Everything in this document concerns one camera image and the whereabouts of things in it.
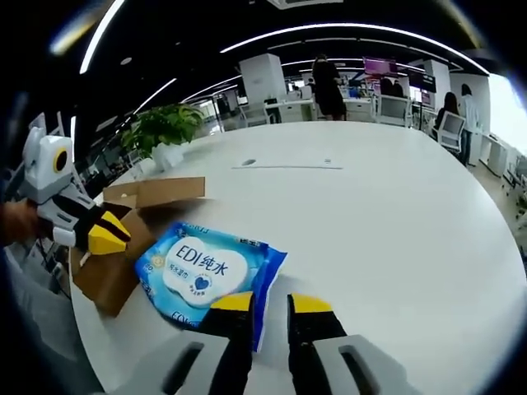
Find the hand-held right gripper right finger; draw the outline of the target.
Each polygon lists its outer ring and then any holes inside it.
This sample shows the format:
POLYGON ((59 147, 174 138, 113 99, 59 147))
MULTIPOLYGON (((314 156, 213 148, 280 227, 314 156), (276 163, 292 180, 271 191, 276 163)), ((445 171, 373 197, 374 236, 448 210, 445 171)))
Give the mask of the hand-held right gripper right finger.
POLYGON ((288 366, 297 394, 410 394, 405 368, 362 335, 348 335, 332 306, 291 293, 288 366))

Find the person's left hand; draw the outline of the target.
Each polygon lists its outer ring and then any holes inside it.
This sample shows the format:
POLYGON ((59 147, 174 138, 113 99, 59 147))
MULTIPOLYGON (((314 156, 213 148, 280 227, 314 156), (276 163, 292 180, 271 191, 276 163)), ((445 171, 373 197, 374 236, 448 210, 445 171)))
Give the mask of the person's left hand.
POLYGON ((1 204, 1 246, 34 239, 38 233, 36 207, 29 201, 1 204))

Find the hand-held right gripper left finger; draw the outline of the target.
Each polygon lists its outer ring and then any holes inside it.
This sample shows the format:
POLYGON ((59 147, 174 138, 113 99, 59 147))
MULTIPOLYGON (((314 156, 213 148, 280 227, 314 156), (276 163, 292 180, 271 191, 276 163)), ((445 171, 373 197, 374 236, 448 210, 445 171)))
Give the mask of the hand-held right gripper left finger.
POLYGON ((226 295, 176 339, 164 394, 242 394, 252 366, 254 293, 226 295))

